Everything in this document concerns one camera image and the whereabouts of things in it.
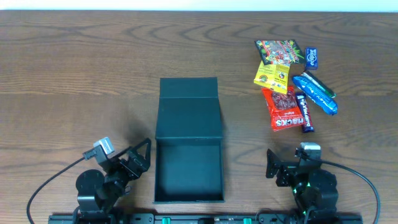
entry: snack wrapper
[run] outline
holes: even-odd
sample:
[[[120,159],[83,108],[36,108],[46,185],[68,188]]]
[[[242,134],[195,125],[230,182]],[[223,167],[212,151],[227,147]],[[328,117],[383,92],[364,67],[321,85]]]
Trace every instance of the snack wrapper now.
[[[267,88],[262,89],[262,94],[267,101],[272,130],[279,131],[304,124],[304,117],[295,100],[293,86],[287,87],[286,95]]]
[[[319,89],[313,82],[303,76],[294,76],[293,83],[307,96],[320,106],[328,115],[337,114],[338,105],[332,97]]]
[[[289,66],[264,65],[261,61],[254,83],[278,93],[286,94],[288,80]]]
[[[295,40],[254,41],[264,65],[305,64],[304,53]]]
[[[308,108],[308,103],[305,98],[305,93],[296,93],[296,102],[300,108],[301,114],[304,117],[304,124],[301,125],[301,127],[303,128],[303,133],[309,133],[314,132],[315,130],[312,125],[310,109]]]
[[[307,59],[305,69],[318,69],[318,49],[316,47],[307,47],[305,49],[305,58]]]
[[[334,98],[336,96],[336,93],[331,90],[329,87],[327,87],[325,84],[323,84],[315,75],[313,75],[309,71],[304,71],[301,76],[309,79],[312,83],[314,83],[319,89],[321,89],[326,95]]]

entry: red snack bag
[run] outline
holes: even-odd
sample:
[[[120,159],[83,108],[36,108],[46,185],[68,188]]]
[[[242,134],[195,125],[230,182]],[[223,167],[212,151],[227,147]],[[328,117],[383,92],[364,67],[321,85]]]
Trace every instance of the red snack bag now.
[[[300,126],[304,123],[304,117],[294,98],[293,86],[287,87],[287,94],[276,93],[263,88],[262,94],[267,100],[271,127],[274,131]]]

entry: blue candy bar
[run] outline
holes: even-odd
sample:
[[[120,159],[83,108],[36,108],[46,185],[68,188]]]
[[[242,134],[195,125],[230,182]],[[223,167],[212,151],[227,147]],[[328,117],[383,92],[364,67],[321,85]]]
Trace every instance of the blue candy bar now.
[[[318,69],[318,49],[316,47],[307,47],[305,49],[305,58],[307,59],[305,69]]]
[[[326,95],[314,83],[303,76],[294,76],[292,78],[294,85],[301,89],[307,96],[320,106],[328,115],[337,114],[338,105],[332,97]]]

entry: wood grain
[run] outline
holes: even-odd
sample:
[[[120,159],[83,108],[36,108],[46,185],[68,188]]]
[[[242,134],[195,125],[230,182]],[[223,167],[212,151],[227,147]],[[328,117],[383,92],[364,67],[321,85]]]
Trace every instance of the wood grain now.
[[[398,222],[397,14],[296,12],[0,12],[0,223],[26,223],[26,203],[51,175],[109,136],[117,149],[154,140],[160,77],[218,77],[224,122],[225,203],[154,205],[152,167],[119,201],[171,212],[256,213],[295,207],[291,191],[265,178],[266,149],[290,159],[302,141],[323,158],[371,179],[382,198],[380,223]],[[311,104],[316,132],[273,133],[259,87],[256,39],[294,38],[319,49],[316,75],[337,93],[339,114]],[[32,204],[36,223],[77,206],[81,162]],[[338,210],[371,223],[371,189],[338,178]]]

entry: black cardboard box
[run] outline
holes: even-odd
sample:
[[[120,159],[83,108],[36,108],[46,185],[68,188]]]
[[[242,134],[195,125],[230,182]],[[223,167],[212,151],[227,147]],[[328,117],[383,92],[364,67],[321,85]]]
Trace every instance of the black cardboard box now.
[[[155,203],[223,202],[217,78],[161,78]]]

